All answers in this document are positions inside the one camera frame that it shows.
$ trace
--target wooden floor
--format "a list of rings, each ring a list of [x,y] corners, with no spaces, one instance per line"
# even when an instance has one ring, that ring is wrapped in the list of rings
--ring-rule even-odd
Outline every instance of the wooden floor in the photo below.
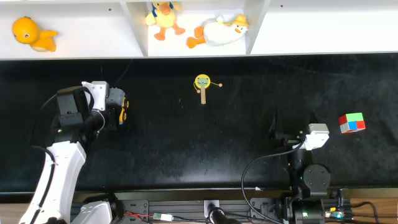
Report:
[[[398,198],[354,198],[351,203],[372,202],[376,208],[379,217],[383,216],[397,216],[398,212]],[[0,224],[15,224],[21,219],[21,216],[26,211],[29,204],[0,204]],[[373,209],[370,205],[364,205],[360,208],[353,209],[356,215],[370,215],[373,216]],[[359,222],[376,223],[374,218],[358,217],[355,220]],[[381,223],[398,223],[397,218],[380,218]]]

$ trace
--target wooden handle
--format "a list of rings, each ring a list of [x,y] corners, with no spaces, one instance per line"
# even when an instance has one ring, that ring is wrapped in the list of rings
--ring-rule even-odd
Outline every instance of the wooden handle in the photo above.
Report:
[[[206,88],[204,86],[200,87],[200,103],[206,104]]]

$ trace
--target yellow hat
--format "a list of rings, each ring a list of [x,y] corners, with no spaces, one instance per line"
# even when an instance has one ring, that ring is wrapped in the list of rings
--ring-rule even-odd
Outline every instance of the yellow hat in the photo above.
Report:
[[[246,16],[241,14],[238,15],[232,23],[238,26],[249,26],[248,22],[246,22]]]

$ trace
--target orange plush toy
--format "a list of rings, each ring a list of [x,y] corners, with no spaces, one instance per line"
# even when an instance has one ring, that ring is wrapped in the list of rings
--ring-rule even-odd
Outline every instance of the orange plush toy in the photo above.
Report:
[[[12,25],[12,32],[15,39],[22,44],[29,44],[33,50],[38,52],[51,51],[56,49],[53,37],[57,31],[42,30],[31,18],[22,17]]]

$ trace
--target white duck plush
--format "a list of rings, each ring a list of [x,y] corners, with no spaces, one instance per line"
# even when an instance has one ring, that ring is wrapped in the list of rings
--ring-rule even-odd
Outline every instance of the white duck plush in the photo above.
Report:
[[[242,38],[248,31],[249,24],[244,15],[238,15],[231,23],[225,23],[222,16],[217,20],[206,21],[203,26],[195,29],[195,37],[189,37],[187,45],[189,48],[194,48],[198,44],[208,44],[216,47],[230,44],[235,40]]]

